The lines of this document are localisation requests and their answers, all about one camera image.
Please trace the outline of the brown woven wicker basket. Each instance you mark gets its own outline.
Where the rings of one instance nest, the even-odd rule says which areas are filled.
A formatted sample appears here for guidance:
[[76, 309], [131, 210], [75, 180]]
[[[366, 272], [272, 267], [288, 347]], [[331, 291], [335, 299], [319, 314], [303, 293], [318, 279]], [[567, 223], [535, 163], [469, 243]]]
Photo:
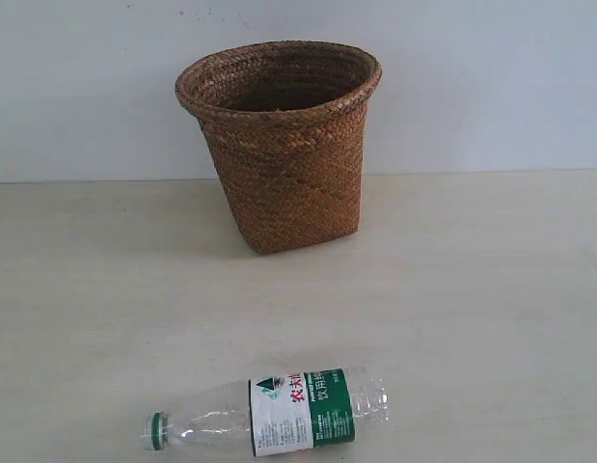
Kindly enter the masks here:
[[255, 252], [358, 230], [367, 106], [382, 73], [355, 46], [269, 41], [205, 56], [179, 75], [176, 99], [197, 119]]

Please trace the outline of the clear plastic water bottle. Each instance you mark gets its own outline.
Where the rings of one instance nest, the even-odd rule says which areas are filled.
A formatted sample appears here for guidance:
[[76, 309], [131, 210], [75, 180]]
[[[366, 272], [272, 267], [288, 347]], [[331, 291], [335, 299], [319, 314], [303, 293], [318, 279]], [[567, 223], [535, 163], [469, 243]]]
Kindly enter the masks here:
[[170, 461], [263, 458], [347, 444], [389, 419], [383, 378], [368, 368], [267, 375], [197, 391], [152, 411], [144, 446]]

